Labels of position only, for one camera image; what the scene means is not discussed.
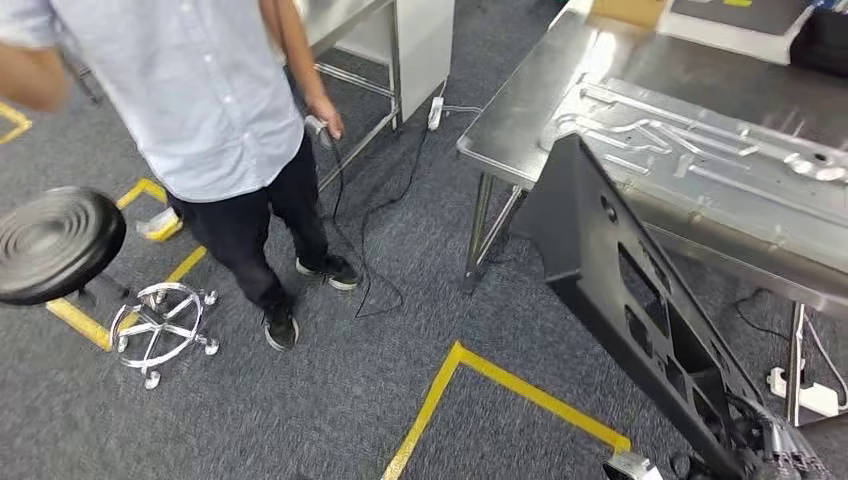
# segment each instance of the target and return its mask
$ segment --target white cable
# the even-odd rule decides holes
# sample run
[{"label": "white cable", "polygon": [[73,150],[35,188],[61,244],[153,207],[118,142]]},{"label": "white cable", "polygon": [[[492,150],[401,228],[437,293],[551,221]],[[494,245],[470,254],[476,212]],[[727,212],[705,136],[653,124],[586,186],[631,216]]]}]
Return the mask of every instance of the white cable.
[{"label": "white cable", "polygon": [[836,379],[839,381],[839,385],[842,386],[842,394],[845,396],[845,402],[839,405],[839,411],[848,410],[848,385],[845,384],[845,380],[842,379],[842,375],[839,374],[839,370],[836,369],[836,365],[833,364],[833,361],[830,359],[830,355],[825,351],[824,346],[821,344],[821,340],[819,340],[819,334],[816,333],[815,327],[813,327],[813,323],[810,322],[810,317],[807,314],[804,314],[804,324],[807,325],[807,328],[810,329],[810,333],[813,335],[813,341],[816,343],[816,347],[821,352],[824,357],[825,362],[827,362],[827,366],[830,367],[830,371],[836,376]]},{"label": "white cable", "polygon": [[458,113],[482,113],[483,109],[479,107],[461,107],[457,105],[445,105],[442,110],[446,112],[458,112]]}]

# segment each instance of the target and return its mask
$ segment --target black plastic panel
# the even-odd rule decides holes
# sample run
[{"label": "black plastic panel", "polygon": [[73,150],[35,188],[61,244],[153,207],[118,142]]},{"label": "black plastic panel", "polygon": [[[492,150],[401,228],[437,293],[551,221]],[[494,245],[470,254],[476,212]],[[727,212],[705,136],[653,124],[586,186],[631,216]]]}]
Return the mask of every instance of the black plastic panel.
[{"label": "black plastic panel", "polygon": [[560,139],[514,233],[546,282],[722,478],[738,478],[725,392],[762,403],[662,249],[580,139]]}]

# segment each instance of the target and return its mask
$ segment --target cardboard box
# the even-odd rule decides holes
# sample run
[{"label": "cardboard box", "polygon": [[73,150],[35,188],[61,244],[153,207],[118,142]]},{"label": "cardboard box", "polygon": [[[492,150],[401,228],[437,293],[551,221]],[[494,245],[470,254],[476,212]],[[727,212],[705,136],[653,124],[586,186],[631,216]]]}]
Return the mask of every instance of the cardboard box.
[{"label": "cardboard box", "polygon": [[595,0],[591,14],[655,29],[666,0]]}]

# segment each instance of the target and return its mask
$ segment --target shirt sleeve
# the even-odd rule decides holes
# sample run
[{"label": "shirt sleeve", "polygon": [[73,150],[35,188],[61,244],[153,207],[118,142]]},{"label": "shirt sleeve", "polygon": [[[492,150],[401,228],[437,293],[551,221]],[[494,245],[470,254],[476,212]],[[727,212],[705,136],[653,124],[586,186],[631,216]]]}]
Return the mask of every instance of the shirt sleeve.
[{"label": "shirt sleeve", "polygon": [[0,42],[25,48],[55,46],[50,0],[0,0]]}]

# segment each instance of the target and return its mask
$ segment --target metal table top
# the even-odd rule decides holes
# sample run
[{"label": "metal table top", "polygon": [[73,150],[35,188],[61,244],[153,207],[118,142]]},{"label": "metal table top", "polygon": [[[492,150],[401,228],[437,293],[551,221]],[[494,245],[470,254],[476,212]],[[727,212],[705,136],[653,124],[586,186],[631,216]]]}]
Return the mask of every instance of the metal table top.
[{"label": "metal table top", "polygon": [[392,0],[295,0],[306,36],[317,56],[327,51],[359,22]]},{"label": "metal table top", "polygon": [[[497,178],[532,189],[547,159],[540,138],[554,112],[561,113],[566,94],[587,77],[646,89],[835,150],[848,148],[848,82],[567,13],[465,132],[460,152]],[[805,195],[826,199],[828,208],[848,216],[848,185],[803,178],[788,169],[781,173],[778,167],[784,165],[770,173],[777,183],[782,178],[801,185]],[[817,256],[802,255],[738,225],[693,219],[690,210],[644,191],[623,191],[667,247],[818,310],[848,313],[848,252],[830,258],[828,251],[838,248],[825,248]],[[773,197],[782,206],[771,208],[791,208],[792,199]],[[848,228],[820,217],[803,218],[804,231],[819,244],[845,245]]]}]

